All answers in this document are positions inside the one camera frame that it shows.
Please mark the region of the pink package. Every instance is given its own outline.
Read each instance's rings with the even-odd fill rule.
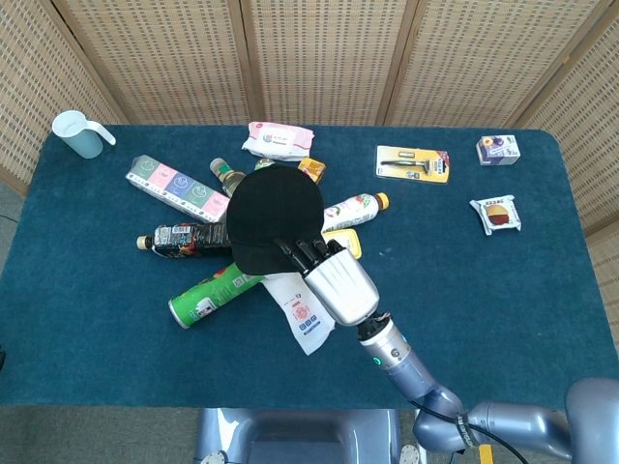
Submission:
[[[313,132],[277,123],[250,123],[243,150],[272,160],[298,161],[310,156]]]

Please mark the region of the black cap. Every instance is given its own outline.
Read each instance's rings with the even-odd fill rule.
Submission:
[[[251,276],[297,271],[275,239],[322,240],[323,211],[320,190],[303,171],[279,164],[253,171],[225,215],[236,265]]]

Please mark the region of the green can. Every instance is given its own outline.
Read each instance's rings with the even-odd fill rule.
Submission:
[[[194,322],[251,289],[262,278],[262,275],[243,274],[232,263],[167,304],[176,322],[188,329]]]

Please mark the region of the blue table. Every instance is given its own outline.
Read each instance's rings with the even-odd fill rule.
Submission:
[[[183,214],[124,178],[147,154],[218,187],[208,165],[249,171],[246,127],[110,127],[96,159],[44,144],[0,280],[5,404],[397,408],[405,403],[337,328],[306,357],[261,286],[182,330],[167,308],[230,258],[165,260],[135,237]],[[484,398],[561,407],[568,385],[617,377],[617,357],[555,140],[509,130],[512,166],[481,167],[489,129],[315,127],[325,203],[385,191],[358,227],[363,266],[433,375],[473,406]],[[447,186],[374,176],[378,144],[447,150]],[[471,199],[513,194],[522,230],[484,234]]]

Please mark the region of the white measuring cup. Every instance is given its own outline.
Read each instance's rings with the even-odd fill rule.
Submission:
[[[78,155],[90,159],[103,150],[99,134],[110,145],[116,145],[116,138],[101,124],[88,121],[81,111],[74,109],[60,113],[51,123],[51,129]]]

